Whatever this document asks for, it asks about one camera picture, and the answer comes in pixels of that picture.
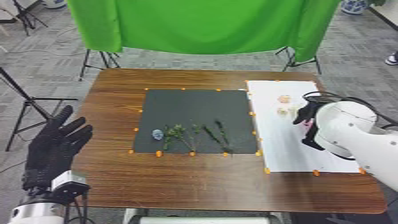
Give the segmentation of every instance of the tripod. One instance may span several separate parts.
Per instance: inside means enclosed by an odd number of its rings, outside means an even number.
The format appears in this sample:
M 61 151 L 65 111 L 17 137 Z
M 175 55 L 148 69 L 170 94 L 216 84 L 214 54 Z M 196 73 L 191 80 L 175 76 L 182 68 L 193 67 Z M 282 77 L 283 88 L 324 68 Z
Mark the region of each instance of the tripod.
M 115 61 L 115 59 L 113 59 L 113 56 L 111 56 L 111 55 L 115 55 L 115 57 L 118 58 L 118 55 L 116 55 L 115 53 L 108 53 L 108 52 L 102 52 L 102 51 L 99 51 L 97 53 L 99 53 L 99 55 L 100 55 L 102 64 L 104 64 L 104 69 L 109 68 L 109 64 L 111 64 L 111 63 L 113 63 L 113 65 L 115 65 L 115 68 L 120 68 L 120 66 L 118 66 L 118 64 L 116 64 L 116 61 Z M 84 73 L 84 69 L 86 69 L 86 68 L 95 68 L 95 69 L 99 69 L 99 70 L 104 70 L 102 68 L 99 68 L 99 67 L 95 67 L 95 66 L 92 66 L 92 65 L 86 64 L 86 62 L 88 62 L 88 57 L 90 57 L 90 49 L 86 49 L 86 51 L 84 51 L 83 66 L 81 66 L 81 71 L 79 71 L 77 81 L 81 81 L 81 79 L 83 79 L 83 73 Z
M 283 65 L 283 68 L 282 68 L 282 72 L 285 72 L 287 67 L 292 68 L 292 67 L 298 67 L 298 66 L 305 65 L 307 63 L 314 63 L 314 64 L 315 64 L 315 69 L 317 69 L 317 74 L 321 75 L 319 61 L 317 61 L 317 57 L 315 57 L 315 55 L 314 55 L 312 60 L 308 60 L 308 61 L 303 62 L 303 63 L 296 63 L 296 62 L 294 62 L 294 53 L 292 53 L 292 55 L 289 55 L 289 49 L 287 49 L 287 47 L 283 47 L 283 48 L 276 51 L 275 55 L 278 55 L 282 51 L 285 51 L 287 58 L 289 58 L 289 61 L 287 61 L 285 65 Z
M 12 0 L 13 2 L 13 6 L 15 6 L 15 10 L 17 10 L 17 17 L 20 20 L 20 24 L 22 24 L 22 29 L 24 29 L 24 33 L 28 36 L 28 28 L 33 30 L 35 29 L 35 21 L 42 24 L 44 27 L 47 27 L 45 23 L 38 20 L 38 18 L 33 16 L 33 14 L 26 11 L 26 9 L 20 7 L 20 4 L 15 0 Z
M 8 152 L 15 135 L 22 131 L 29 130 L 31 128 L 35 128 L 36 126 L 40 126 L 42 124 L 45 124 L 47 119 L 51 119 L 51 117 L 52 117 L 52 115 L 56 113 L 56 110 L 58 110 L 58 107 L 60 107 L 61 102 L 65 100 L 72 100 L 74 101 L 77 99 L 72 99 L 72 98 L 35 98 L 35 97 L 28 96 L 26 92 L 20 89 L 20 86 L 17 85 L 17 83 L 15 83 L 13 79 L 10 78 L 6 72 L 3 71 L 3 68 L 1 67 L 0 67 L 0 74 L 3 76 L 3 78 L 0 77 L 3 83 L 8 85 L 10 89 L 15 91 L 15 93 L 19 94 L 19 96 L 24 98 L 20 112 L 19 112 L 19 116 L 17 116 L 17 120 L 15 120 L 15 126 L 13 126 L 13 130 L 12 130 L 12 133 L 10 133 L 8 143 L 6 143 L 6 147 L 5 147 L 5 152 Z M 44 110 L 44 108 L 38 106 L 38 104 L 35 102 L 38 100 L 54 100 L 54 101 L 58 101 L 56 107 L 54 107 L 51 113 L 47 113 L 45 110 Z M 22 117 L 26 115 L 24 111 L 26 111 L 28 107 L 31 107 L 35 109 L 35 111 L 38 112 L 38 114 L 40 114 L 42 118 L 45 119 L 45 121 L 35 123 L 33 125 L 26 126 L 24 128 L 19 128 L 19 126 L 20 126 L 20 120 L 22 120 Z

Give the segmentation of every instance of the black mat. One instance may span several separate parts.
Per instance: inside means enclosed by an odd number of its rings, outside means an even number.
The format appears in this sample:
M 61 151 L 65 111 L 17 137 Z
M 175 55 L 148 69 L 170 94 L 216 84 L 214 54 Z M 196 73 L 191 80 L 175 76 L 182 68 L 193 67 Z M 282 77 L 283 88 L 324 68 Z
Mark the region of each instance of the black mat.
M 143 113 L 132 149 L 138 153 L 154 153 L 163 148 L 163 140 L 152 139 L 152 130 L 164 132 L 164 126 L 180 124 L 195 136 L 196 153 L 223 153 L 221 147 L 204 131 L 193 134 L 191 125 L 205 125 L 221 139 L 214 120 L 221 122 L 228 148 L 234 154 L 251 154 L 257 150 L 251 135 L 251 117 L 248 116 L 248 100 L 244 91 L 230 90 L 148 90 L 145 94 Z M 188 153 L 189 148 L 172 141 L 166 153 Z

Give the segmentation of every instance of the white sheet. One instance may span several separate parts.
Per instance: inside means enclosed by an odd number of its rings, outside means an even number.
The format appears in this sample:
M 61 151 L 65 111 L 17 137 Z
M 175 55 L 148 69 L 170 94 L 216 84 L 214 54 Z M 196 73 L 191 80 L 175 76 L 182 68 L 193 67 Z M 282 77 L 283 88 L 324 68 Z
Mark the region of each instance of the white sheet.
M 255 113 L 257 135 L 262 138 L 260 148 L 264 164 L 269 172 L 342 172 L 358 173 L 355 161 L 346 161 L 326 151 L 317 151 L 301 144 L 307 126 L 292 125 L 294 108 L 305 106 L 301 95 L 315 91 L 315 85 L 307 81 L 248 81 L 248 98 Z M 291 101 L 282 104 L 280 95 L 289 95 Z

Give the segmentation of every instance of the gray carpet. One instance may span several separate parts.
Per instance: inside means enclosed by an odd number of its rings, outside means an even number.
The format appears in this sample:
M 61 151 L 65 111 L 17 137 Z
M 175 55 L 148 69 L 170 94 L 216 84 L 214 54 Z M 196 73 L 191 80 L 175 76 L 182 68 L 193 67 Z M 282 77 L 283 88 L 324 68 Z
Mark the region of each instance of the gray carpet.
M 38 25 L 31 36 L 24 36 L 20 24 L 5 24 L 10 37 L 0 33 L 0 66 L 5 68 L 24 90 L 33 96 L 76 97 L 83 100 L 95 79 L 97 70 L 88 69 L 83 82 L 76 81 L 81 68 L 83 45 L 72 25 L 67 9 L 45 10 L 40 6 L 33 14 L 47 23 Z M 383 58 L 398 49 L 398 34 L 374 15 L 347 16 L 339 11 L 331 20 L 317 58 L 321 62 L 321 83 L 328 91 L 362 97 L 379 108 L 379 111 L 398 119 L 398 67 L 383 64 Z M 125 49 L 118 63 L 124 68 L 161 69 L 214 69 L 214 70 L 264 70 L 280 71 L 285 58 L 273 52 L 196 56 Z M 92 65 L 100 66 L 99 56 L 92 54 Z M 308 64 L 289 71 L 315 72 Z M 79 102 L 70 105 L 77 110 Z M 26 142 L 36 129 L 20 134 L 12 145 L 12 152 L 3 152 L 8 131 L 20 108 L 20 98 L 0 83 L 0 170 L 24 160 Z M 38 115 L 33 111 L 26 115 L 24 125 L 35 122 Z M 0 174 L 0 223 L 6 222 L 8 211 L 20 197 L 19 179 L 22 165 Z M 387 201 L 395 198 L 395 192 L 385 187 Z M 97 223 L 118 223 L 120 209 L 92 209 Z M 150 210 L 150 215 L 189 214 L 177 211 Z M 388 207 L 388 214 L 398 223 L 398 203 Z

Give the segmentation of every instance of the wooden table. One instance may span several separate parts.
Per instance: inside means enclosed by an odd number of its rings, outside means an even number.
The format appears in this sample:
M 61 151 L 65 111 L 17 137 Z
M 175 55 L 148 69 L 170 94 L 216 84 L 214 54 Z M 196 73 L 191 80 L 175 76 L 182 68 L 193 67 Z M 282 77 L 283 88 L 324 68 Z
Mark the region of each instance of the wooden table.
M 360 174 L 262 172 L 253 155 L 129 154 L 140 108 L 150 89 L 241 89 L 244 80 L 312 80 L 307 73 L 108 69 L 100 72 L 79 115 L 93 138 L 76 156 L 86 174 L 90 206 L 381 213 L 383 196 Z

